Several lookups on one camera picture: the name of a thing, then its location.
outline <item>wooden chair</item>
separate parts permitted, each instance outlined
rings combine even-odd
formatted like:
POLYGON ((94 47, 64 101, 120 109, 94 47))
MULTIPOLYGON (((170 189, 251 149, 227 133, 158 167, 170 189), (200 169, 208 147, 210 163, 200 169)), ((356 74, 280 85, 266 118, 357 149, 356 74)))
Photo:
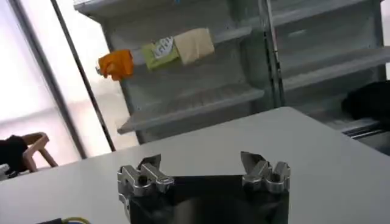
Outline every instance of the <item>wooden chair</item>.
POLYGON ((37 172, 37 165, 32 158, 35 152, 40 152, 43 158, 49 163, 51 167, 56 167, 58 164, 54 161, 53 157, 49 152, 44 148, 49 142, 48 136, 43 133, 34 133, 22 136, 24 142, 27 144, 28 149, 23 153, 24 165, 30 172, 37 172))

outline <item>orange object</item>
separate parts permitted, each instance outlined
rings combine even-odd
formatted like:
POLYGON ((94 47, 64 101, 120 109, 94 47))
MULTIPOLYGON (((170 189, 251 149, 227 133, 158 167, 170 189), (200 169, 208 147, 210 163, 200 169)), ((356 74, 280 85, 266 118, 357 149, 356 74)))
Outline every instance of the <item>orange object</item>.
POLYGON ((126 76, 133 75, 133 57, 129 50, 114 51, 99 59, 102 75, 112 80, 122 80, 126 76))

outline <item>metal shelf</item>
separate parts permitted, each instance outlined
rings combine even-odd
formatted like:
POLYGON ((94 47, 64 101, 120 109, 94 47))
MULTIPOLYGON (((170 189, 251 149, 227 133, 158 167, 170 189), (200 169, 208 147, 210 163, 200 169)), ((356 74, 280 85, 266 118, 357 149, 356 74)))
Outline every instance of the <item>metal shelf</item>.
POLYGON ((378 130, 381 127, 380 122, 374 119, 353 120, 348 114, 342 112, 341 102, 345 98, 346 95, 342 94, 295 108, 350 137, 354 137, 365 131, 378 130))
POLYGON ((363 49, 283 72, 285 91, 342 77, 390 61, 390 47, 363 49))
POLYGON ((367 0, 299 0, 292 1, 291 5, 286 5, 285 1, 275 2, 272 3, 274 25, 295 22, 364 1, 367 0))
POLYGON ((8 164, 0 164, 0 177, 1 175, 5 174, 9 169, 10 167, 8 166, 8 164))
MULTIPOLYGON (((276 26, 291 23, 300 19, 331 12, 343 7, 367 0, 296 0, 287 4, 285 1, 272 2, 274 24, 276 26)), ((181 0, 180 4, 195 2, 181 0)), ((125 13, 142 12, 156 7, 174 6, 173 0, 75 0, 74 8, 86 16, 97 19, 109 19, 125 13)))
POLYGON ((249 102, 263 96, 264 91, 248 84, 232 84, 186 97, 178 97, 169 102, 158 103, 134 112, 127 122, 118 129, 118 133, 144 130, 186 117, 249 102))
MULTIPOLYGON (((249 26, 240 27, 237 29, 227 30, 223 33, 212 35, 214 45, 218 45, 224 42, 245 38, 252 33, 252 28, 249 26)), ((141 48, 130 50, 133 56, 133 62, 136 66, 145 65, 145 60, 142 55, 141 48)))

